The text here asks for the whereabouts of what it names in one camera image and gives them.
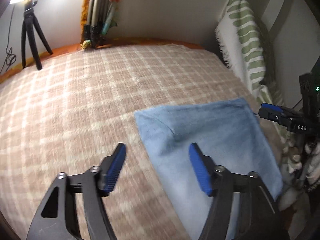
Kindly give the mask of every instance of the blue cloth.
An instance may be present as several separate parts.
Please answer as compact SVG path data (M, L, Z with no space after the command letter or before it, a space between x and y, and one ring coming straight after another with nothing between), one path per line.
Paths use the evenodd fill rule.
M135 112L151 163L192 240L198 240L213 198L201 191L188 157L192 142L229 171L256 171L273 198L282 177L257 118L240 98L203 105L159 106ZM226 239L235 234L239 195L234 194Z

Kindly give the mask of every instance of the mattress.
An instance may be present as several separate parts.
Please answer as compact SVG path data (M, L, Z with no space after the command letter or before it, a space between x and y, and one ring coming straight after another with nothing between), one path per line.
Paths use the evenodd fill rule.
M182 45L78 51L29 67L0 84L0 210L25 239L56 175L99 165L127 145L114 192L104 198L118 239L189 239L140 140L134 111L243 97L259 106L218 57ZM261 120L276 160L281 144ZM86 230L82 198L77 210Z

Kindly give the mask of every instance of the black tripod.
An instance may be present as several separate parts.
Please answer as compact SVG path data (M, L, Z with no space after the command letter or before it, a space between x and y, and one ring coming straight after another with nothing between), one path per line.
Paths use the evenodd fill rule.
M50 54L53 54L47 40L44 37L44 34L41 30L41 27L39 25L39 22L33 13L33 7L37 4L37 1L32 2L29 1L25 4L25 11L23 14L24 20L22 24L22 34L21 34L21 57L22 57L22 68L26 67L26 33L28 34L28 40L31 48L32 56L36 62L36 66L38 70L42 69L40 57L38 54L37 46L36 46L36 40L35 40L35 34L33 32L33 25L36 28L36 31L44 44L45 48Z

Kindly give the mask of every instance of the cable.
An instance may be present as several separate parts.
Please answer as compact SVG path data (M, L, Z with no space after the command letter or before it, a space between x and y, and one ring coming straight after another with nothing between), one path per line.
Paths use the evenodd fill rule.
M295 108L296 108L296 106L297 106L301 101L302 101L302 98L299 100L299 102L298 102L298 103L296 103L296 104L295 104L295 106L294 106L292 109L295 109Z
M8 66L7 69L5 70L5 72L7 72L9 67L12 66L12 64L14 64L16 62L16 60L17 60L17 56L14 53L12 53L12 47L10 47L10 49L8 50L9 39L10 39L11 22L12 22L12 16L13 16L13 12L14 12L15 6L16 5L13 5L12 12L11 12L11 18L10 18L10 24L9 24L9 32L8 32L8 43L7 43L7 47L5 49L5 52L6 52L7 56L6 56L6 58L5 58L4 62L3 62L0 74L1 74L5 64Z

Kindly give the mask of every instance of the screw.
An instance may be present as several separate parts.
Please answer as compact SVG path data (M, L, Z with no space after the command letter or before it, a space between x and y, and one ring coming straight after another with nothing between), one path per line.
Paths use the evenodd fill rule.
M259 174L254 172L254 171L250 171L249 174L248 174L251 178L257 178L259 177Z
M67 176L65 172L59 172L58 179L64 179Z
M221 166L221 165L217 165L217 166L215 166L215 171L217 171L217 172L223 172L226 168L225 167L223 167L223 166Z
M100 171L100 167L99 167L99 166L93 166L93 167L91 168L91 171L90 171L90 172L95 173L95 172L98 172L98 171Z

